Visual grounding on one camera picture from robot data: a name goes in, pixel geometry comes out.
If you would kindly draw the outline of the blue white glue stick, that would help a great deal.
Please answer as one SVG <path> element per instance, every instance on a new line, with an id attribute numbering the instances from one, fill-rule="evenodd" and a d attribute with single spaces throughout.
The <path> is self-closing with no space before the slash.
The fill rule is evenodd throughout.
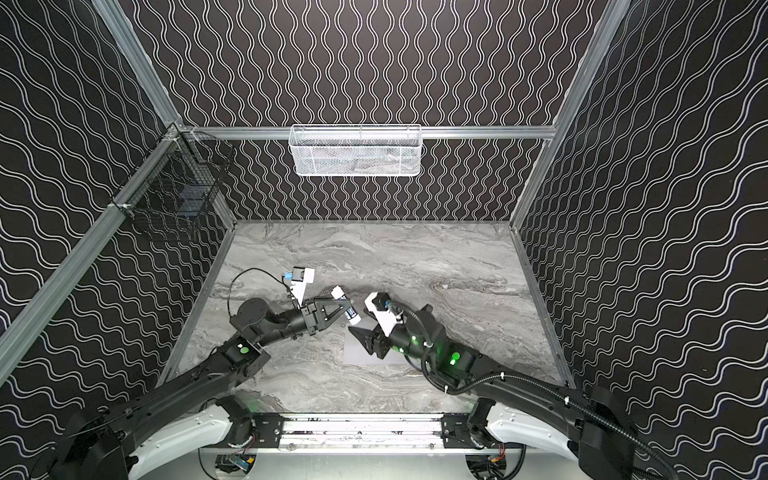
<path id="1" fill-rule="evenodd" d="M 331 296 L 345 307 L 345 316 L 350 325 L 356 326 L 361 320 L 361 316 L 357 312 L 356 308 L 352 305 L 351 300 L 347 297 L 346 293 L 341 286 L 337 285 L 331 290 Z"/>

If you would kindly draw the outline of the lavender envelope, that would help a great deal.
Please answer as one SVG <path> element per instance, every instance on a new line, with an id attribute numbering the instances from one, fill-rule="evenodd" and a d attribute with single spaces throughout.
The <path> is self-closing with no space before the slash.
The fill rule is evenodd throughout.
<path id="1" fill-rule="evenodd" d="M 384 359 L 379 359 L 375 354 L 368 354 L 350 332 L 346 332 L 344 336 L 343 364 L 352 366 L 408 366 L 404 356 L 393 350 Z"/>

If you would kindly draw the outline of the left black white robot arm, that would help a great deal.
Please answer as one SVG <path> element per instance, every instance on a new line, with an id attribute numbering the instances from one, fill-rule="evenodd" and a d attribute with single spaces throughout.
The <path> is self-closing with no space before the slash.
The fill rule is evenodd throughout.
<path id="1" fill-rule="evenodd" d="M 125 403 L 74 414 L 46 472 L 53 479 L 139 479 L 189 452 L 228 442 L 249 446 L 252 415 L 231 391 L 269 361 L 264 346 L 314 335 L 346 317 L 348 299 L 316 297 L 282 313 L 245 301 L 235 333 L 197 366 Z"/>

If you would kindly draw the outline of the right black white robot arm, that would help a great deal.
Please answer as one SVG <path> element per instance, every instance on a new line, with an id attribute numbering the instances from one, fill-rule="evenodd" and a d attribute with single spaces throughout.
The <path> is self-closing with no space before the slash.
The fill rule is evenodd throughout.
<path id="1" fill-rule="evenodd" d="M 641 475 L 635 464 L 641 444 L 637 429 L 609 390 L 584 392 L 508 368 L 450 338 L 429 306 L 412 310 L 388 303 L 367 312 L 376 320 L 374 328 L 353 324 L 348 330 L 369 355 L 383 359 L 397 352 L 444 394 L 476 396 L 468 422 L 475 442 L 531 444 L 539 431 L 593 479 Z"/>

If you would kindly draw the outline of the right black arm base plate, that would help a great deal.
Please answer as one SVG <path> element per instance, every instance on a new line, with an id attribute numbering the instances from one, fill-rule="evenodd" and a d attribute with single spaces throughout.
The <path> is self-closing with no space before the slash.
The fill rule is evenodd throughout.
<path id="1" fill-rule="evenodd" d="M 492 449 L 498 442 L 468 422 L 468 414 L 444 414 L 441 419 L 440 438 L 446 449 Z"/>

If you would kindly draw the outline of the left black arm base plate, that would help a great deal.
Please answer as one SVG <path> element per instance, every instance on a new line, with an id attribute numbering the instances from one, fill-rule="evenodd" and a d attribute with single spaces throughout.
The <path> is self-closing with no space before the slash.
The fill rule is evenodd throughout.
<path id="1" fill-rule="evenodd" d="M 277 413 L 253 414 L 233 424 L 230 444 L 239 450 L 277 448 L 280 444 L 285 418 Z"/>

